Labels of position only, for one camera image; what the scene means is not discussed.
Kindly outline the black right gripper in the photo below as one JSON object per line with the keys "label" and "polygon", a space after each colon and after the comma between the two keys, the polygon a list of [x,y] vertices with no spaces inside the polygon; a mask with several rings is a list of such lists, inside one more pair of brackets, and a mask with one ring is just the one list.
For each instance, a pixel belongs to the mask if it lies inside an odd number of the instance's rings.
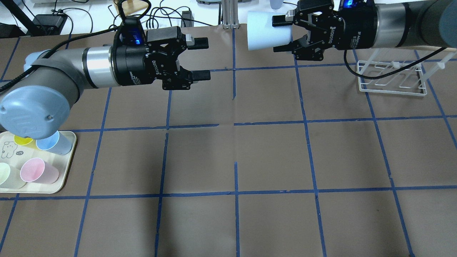
{"label": "black right gripper", "polygon": [[368,49],[377,32],[377,10],[372,1],[342,0],[338,10],[332,0],[299,0],[288,14],[272,16],[272,26],[299,26],[300,39],[273,47],[291,52],[296,60],[322,61],[326,49]]}

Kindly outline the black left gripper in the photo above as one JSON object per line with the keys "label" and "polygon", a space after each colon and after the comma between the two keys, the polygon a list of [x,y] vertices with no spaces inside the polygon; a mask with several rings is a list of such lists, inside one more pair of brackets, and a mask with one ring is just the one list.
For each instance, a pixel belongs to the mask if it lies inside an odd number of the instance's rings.
{"label": "black left gripper", "polygon": [[210,80],[211,72],[183,68],[178,57],[188,49],[209,49],[209,39],[183,34],[178,26],[145,31],[138,17],[126,16],[113,44],[115,79],[121,86],[161,80],[164,90],[189,90],[194,81]]}

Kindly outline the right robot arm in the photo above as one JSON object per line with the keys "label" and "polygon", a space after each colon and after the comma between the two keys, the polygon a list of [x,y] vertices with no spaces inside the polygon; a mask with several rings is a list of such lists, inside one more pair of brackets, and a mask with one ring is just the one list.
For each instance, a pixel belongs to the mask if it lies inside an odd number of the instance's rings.
{"label": "right robot arm", "polygon": [[297,60],[321,61],[326,49],[338,50],[433,46],[456,48],[456,1],[425,0],[376,4],[372,0],[299,0],[272,26],[296,25],[307,34],[274,46]]}

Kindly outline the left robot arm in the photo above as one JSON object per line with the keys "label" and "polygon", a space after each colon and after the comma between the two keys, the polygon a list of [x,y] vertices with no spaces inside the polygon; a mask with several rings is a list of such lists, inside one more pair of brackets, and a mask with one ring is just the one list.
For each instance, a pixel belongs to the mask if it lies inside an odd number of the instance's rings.
{"label": "left robot arm", "polygon": [[66,40],[39,53],[22,74],[1,86],[1,128],[23,138],[48,138],[86,89],[160,80],[163,90],[189,90],[210,80],[210,71],[189,71],[178,57],[207,48],[206,37],[184,34],[177,26],[144,31],[134,16],[118,27]]}

